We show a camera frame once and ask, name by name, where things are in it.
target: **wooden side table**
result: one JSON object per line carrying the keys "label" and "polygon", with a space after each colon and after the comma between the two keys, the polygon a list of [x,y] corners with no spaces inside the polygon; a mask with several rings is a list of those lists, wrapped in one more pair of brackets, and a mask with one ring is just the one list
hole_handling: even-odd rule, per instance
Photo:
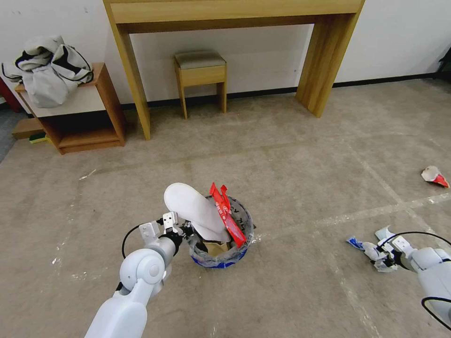
{"label": "wooden side table", "polygon": [[125,117],[107,67],[93,63],[93,70],[94,79],[55,108],[38,108],[23,84],[15,88],[61,154],[125,145]]}

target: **gray fabric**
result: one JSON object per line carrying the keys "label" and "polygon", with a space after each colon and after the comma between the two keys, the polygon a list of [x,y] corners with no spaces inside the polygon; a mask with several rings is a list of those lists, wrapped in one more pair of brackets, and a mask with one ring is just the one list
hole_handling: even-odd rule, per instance
{"label": "gray fabric", "polygon": [[225,60],[215,51],[197,51],[175,54],[175,59],[181,69],[213,67],[226,64]]}
{"label": "gray fabric", "polygon": [[16,61],[21,70],[32,70],[45,66],[52,59],[53,53],[64,41],[61,36],[34,37],[25,42],[22,57]]}
{"label": "gray fabric", "polygon": [[37,37],[25,43],[15,64],[2,64],[5,77],[23,80],[30,100],[38,108],[63,104],[79,84],[93,79],[92,66],[61,36]]}

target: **gray cushion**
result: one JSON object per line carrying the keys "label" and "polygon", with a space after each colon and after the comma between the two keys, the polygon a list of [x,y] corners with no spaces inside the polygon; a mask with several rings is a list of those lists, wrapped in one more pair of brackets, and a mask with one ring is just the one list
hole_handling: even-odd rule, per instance
{"label": "gray cushion", "polygon": [[215,51],[197,51],[175,54],[181,69],[225,65],[224,59]]}

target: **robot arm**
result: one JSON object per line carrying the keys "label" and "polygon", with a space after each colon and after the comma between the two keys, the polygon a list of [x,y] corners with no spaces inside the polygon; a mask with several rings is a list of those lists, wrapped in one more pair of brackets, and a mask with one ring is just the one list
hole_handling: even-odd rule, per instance
{"label": "robot arm", "polygon": [[159,237],[155,221],[140,226],[146,248],[136,250],[124,259],[119,271],[119,286],[113,297],[97,311],[85,338],[142,336],[147,322],[146,305],[163,288],[163,281],[171,270],[172,257],[183,239],[176,227],[177,214],[164,214],[163,219],[166,230]]}
{"label": "robot arm", "polygon": [[451,330],[451,256],[443,249],[415,249],[404,237],[389,232],[387,228],[377,231],[376,236],[380,240],[377,246],[363,243],[365,254],[370,257],[373,265],[380,272],[394,271],[397,266],[416,272],[426,295],[421,304],[436,320]]}

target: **baseboard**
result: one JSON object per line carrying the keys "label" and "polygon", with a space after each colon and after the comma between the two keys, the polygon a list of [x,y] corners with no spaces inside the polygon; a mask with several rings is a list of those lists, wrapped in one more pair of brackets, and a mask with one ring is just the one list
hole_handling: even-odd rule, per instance
{"label": "baseboard", "polygon": [[[397,82],[397,81],[405,81],[405,80],[415,80],[415,79],[425,79],[425,78],[450,78],[451,72],[443,72],[443,73],[426,73],[426,74],[414,74],[414,75],[405,75],[400,77],[382,77],[376,79],[368,79],[368,80],[358,80],[358,81],[347,81],[347,82],[336,82],[332,86],[333,88],[339,87],[349,87],[349,86],[358,86],[358,85],[374,85],[386,82]],[[227,94],[228,99],[240,99],[240,98],[248,98],[254,96],[263,96],[263,95],[276,95],[276,94],[286,94],[296,92],[297,87],[288,87],[288,88],[275,88],[275,89],[265,89],[259,91],[250,91],[250,92],[236,92]],[[190,98],[186,98],[187,104],[196,105],[196,104],[204,104],[204,103],[214,103],[217,101],[216,95],[206,95],[206,96],[194,96]],[[178,106],[180,104],[179,99],[169,99],[169,100],[158,100],[158,101],[149,101],[147,105],[150,108],[154,107],[164,107],[164,106]],[[121,105],[122,109],[134,109],[134,103],[126,103]]]}

